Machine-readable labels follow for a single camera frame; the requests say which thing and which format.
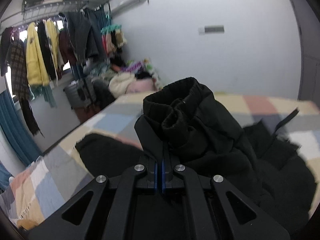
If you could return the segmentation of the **black puffer jacket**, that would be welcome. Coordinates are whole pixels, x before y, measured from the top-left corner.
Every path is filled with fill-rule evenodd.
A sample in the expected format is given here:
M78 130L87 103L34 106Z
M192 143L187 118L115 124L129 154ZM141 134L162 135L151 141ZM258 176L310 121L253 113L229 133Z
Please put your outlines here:
M222 175L290 233L308 223L317 188L298 145L280 136L298 112L280 120L274 131L263 121L242 127L193 77L143 101L143 115L166 156L199 175Z

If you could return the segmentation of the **grey bedroom door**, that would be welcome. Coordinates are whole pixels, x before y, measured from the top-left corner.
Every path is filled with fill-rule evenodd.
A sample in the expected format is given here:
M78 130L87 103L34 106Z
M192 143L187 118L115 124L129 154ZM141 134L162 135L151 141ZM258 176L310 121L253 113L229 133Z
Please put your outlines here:
M307 0L290 0L300 36L302 68L299 100L319 105L319 20Z

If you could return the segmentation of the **metal clothes rack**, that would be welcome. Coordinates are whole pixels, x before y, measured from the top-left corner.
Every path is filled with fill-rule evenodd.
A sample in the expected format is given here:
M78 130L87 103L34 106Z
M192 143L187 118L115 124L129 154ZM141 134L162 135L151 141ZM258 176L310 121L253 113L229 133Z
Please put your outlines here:
M107 3L109 0L22 0L19 11L2 16L1 28L17 27L60 12L80 11L86 7L100 8Z

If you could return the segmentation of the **dotted rolled mat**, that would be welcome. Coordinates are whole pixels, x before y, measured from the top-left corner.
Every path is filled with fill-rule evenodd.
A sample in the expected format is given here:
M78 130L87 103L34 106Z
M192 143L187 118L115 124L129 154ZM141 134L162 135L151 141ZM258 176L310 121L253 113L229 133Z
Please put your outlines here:
M151 64L149 59L144 59L144 68L145 70L150 74L153 84L156 90L163 89L163 82L161 81L161 78L159 77L159 74L156 70L156 68Z

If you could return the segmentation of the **grey hard suitcase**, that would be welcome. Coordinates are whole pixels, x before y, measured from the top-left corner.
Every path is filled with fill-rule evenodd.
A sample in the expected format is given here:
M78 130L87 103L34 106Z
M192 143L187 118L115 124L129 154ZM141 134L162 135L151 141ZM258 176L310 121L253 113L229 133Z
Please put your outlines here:
M96 101L90 79L72 81L63 89L72 109L86 108Z

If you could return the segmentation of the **checkered patchwork bed blanket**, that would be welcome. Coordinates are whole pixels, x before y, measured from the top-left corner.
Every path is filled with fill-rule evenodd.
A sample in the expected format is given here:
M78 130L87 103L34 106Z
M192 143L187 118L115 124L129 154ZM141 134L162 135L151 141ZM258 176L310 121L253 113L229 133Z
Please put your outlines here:
M40 224L70 200L92 180L75 149L75 144L89 133L139 147L134 125L143 111L146 96L147 93L136 93L117 98L49 153L39 157L1 194L1 211L13 224L24 219ZM280 134L298 145L299 155L315 179L319 179L319 108L313 102L233 94L217 94L215 98L241 126L263 121L270 131L297 109L297 116L280 130Z

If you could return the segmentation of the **teal curtain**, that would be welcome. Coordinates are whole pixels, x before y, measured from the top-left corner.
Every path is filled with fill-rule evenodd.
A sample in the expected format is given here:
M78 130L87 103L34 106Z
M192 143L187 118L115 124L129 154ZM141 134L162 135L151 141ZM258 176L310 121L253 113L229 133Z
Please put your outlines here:
M1 92L1 128L24 166L29 166L41 155L39 147L22 124L7 90Z

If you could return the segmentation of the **green clip sock hanger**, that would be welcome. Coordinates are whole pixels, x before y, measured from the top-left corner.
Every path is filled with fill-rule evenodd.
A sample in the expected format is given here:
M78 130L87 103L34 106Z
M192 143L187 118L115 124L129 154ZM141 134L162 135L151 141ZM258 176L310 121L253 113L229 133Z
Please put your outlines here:
M111 24L108 26L105 26L101 29L101 34L111 33L112 31L121 30L122 25L121 24Z

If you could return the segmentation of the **yellow hanging jacket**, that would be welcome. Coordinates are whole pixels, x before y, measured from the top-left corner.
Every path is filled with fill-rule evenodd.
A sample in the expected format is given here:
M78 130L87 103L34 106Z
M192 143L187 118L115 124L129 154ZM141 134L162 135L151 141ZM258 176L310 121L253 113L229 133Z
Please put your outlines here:
M26 45L27 79L30 86L47 86L50 83L41 53L36 24L31 22L27 28Z

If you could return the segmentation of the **brown houndstooth hanging coat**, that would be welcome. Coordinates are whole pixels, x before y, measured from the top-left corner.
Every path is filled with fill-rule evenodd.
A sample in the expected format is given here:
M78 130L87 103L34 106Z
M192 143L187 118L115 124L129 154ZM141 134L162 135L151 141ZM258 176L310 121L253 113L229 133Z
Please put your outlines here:
M33 136L38 133L41 134L41 130L29 104L31 93L27 79L25 49L24 43L19 38L11 41L6 56L6 63L11 69L12 92L19 101L25 124Z

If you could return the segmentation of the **grey wall panel switch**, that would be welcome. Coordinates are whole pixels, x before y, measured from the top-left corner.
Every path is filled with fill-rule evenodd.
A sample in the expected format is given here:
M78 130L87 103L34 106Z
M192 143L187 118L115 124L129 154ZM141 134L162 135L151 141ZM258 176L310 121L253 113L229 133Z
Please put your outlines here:
M200 27L198 29L198 32L200 35L205 35L205 34L214 34L214 33L224 33L225 29L223 25L207 25L204 27Z

